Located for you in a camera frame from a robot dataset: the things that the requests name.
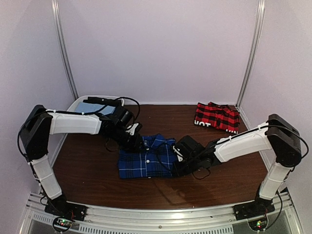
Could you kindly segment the blue plaid long sleeve shirt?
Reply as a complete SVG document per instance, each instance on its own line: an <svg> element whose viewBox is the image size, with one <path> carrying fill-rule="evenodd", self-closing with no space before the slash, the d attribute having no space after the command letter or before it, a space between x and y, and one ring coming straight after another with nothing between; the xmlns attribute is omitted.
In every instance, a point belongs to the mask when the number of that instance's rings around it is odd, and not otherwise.
<svg viewBox="0 0 312 234"><path fill-rule="evenodd" d="M173 163L177 161L173 151L176 140L165 138L161 134L143 136L142 139L142 146L138 153L119 151L119 178L171 178Z"/></svg>

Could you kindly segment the red black plaid shirt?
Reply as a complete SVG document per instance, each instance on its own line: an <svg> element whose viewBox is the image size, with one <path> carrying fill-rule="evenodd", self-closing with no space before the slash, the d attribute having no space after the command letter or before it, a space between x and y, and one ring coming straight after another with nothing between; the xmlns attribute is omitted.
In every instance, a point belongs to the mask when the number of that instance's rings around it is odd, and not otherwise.
<svg viewBox="0 0 312 234"><path fill-rule="evenodd" d="M229 105L199 102L196 106L194 125L212 127L231 134L238 134L239 112Z"/></svg>

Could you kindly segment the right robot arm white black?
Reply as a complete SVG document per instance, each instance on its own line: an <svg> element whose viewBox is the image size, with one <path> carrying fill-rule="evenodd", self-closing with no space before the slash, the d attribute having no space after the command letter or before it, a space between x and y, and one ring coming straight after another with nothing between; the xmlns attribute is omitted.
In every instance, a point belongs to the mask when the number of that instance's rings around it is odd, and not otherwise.
<svg viewBox="0 0 312 234"><path fill-rule="evenodd" d="M258 187L255 200L250 204L254 215L262 214L272 203L280 186L289 173L305 157L301 145L305 143L300 133L285 119L271 114L268 120L257 127L237 134L210 141L203 146L191 136L184 136L174 146L177 160L171 173L180 177L200 168L209 169L232 159L262 151L273 151L275 162Z"/></svg>

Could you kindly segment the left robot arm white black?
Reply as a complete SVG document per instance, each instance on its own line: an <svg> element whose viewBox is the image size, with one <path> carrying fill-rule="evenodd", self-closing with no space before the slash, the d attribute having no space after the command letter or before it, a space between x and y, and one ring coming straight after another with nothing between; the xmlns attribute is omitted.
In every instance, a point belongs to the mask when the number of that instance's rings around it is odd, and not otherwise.
<svg viewBox="0 0 312 234"><path fill-rule="evenodd" d="M122 149L137 152L142 145L139 134L142 124L136 122L133 113L124 106L118 106L111 114L100 110L93 112L57 111L36 105L18 133L18 148L23 148L27 163L35 179L48 198L48 204L59 216L70 212L52 166L48 159L48 144L51 135L90 134L103 135L114 140Z"/></svg>

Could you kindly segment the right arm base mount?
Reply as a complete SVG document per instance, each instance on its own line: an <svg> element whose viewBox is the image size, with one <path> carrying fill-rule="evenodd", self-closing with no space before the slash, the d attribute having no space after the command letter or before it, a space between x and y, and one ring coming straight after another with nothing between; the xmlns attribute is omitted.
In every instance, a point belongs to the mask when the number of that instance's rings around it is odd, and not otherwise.
<svg viewBox="0 0 312 234"><path fill-rule="evenodd" d="M248 203L234 205L233 210L236 220L243 220L274 212L275 207L271 201L252 201Z"/></svg>

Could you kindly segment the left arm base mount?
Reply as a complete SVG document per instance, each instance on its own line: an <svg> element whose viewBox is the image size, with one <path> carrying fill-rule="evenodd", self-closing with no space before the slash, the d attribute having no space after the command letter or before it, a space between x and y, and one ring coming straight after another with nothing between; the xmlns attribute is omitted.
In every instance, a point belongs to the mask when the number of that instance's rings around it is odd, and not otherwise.
<svg viewBox="0 0 312 234"><path fill-rule="evenodd" d="M48 201L44 209L46 213L77 221L84 221L86 210L87 207L84 205L69 203L67 201Z"/></svg>

